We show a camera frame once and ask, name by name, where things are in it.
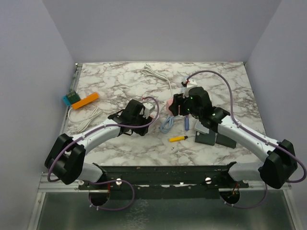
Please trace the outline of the orange power strip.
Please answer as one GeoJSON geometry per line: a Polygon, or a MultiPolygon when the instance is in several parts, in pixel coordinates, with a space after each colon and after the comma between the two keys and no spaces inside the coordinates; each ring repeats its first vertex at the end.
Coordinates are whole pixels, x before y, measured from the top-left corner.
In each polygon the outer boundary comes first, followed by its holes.
{"type": "Polygon", "coordinates": [[[74,110],[76,110],[76,109],[79,109],[79,108],[97,100],[98,98],[99,98],[99,94],[94,92],[94,93],[88,95],[87,97],[81,99],[80,101],[72,104],[71,106],[74,110]]]}

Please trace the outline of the teal blue plug block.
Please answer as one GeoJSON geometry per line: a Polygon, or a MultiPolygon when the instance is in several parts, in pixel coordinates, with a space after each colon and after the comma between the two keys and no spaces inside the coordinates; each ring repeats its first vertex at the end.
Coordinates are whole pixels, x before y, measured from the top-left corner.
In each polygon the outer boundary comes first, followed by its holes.
{"type": "Polygon", "coordinates": [[[81,100],[76,91],[71,91],[63,96],[62,99],[67,106],[71,106],[81,100]]]}

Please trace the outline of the light blue power strip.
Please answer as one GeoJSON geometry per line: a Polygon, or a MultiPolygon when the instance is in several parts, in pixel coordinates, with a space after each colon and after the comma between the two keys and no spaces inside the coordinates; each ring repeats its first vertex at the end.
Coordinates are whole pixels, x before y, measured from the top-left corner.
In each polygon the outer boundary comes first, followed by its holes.
{"type": "Polygon", "coordinates": [[[188,82],[189,80],[187,79],[187,77],[183,77],[183,80],[181,82],[181,85],[182,85],[181,91],[180,91],[181,93],[185,92],[188,82]]]}

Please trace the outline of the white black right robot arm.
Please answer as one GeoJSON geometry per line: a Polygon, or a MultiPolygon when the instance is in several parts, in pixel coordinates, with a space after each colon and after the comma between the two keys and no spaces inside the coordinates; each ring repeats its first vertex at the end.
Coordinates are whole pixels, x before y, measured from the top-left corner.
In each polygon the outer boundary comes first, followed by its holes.
{"type": "Polygon", "coordinates": [[[188,93],[174,94],[173,99],[167,102],[167,109],[173,116],[191,115],[204,127],[232,139],[258,157],[259,163],[235,163],[229,171],[221,174],[220,181],[225,187],[232,187],[237,181],[254,180],[280,189],[297,169],[295,151],[290,141],[274,140],[235,122],[228,111],[212,105],[202,87],[193,87],[188,93]]]}

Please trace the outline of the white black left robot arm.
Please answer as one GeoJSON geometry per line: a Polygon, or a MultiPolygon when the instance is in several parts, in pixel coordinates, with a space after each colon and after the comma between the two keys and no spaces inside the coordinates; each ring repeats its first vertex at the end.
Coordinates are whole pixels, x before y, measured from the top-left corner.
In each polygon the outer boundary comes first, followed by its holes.
{"type": "Polygon", "coordinates": [[[85,163],[85,156],[102,143],[120,135],[135,133],[144,136],[149,126],[157,120],[157,117],[151,116],[154,110],[160,110],[158,102],[141,103],[132,99],[125,109],[109,115],[100,125],[74,136],[58,136],[44,163],[48,181],[53,182],[50,175],[54,174],[57,181],[66,185],[83,180],[89,181],[95,189],[103,188],[106,183],[104,170],[95,163],[85,163]]]}

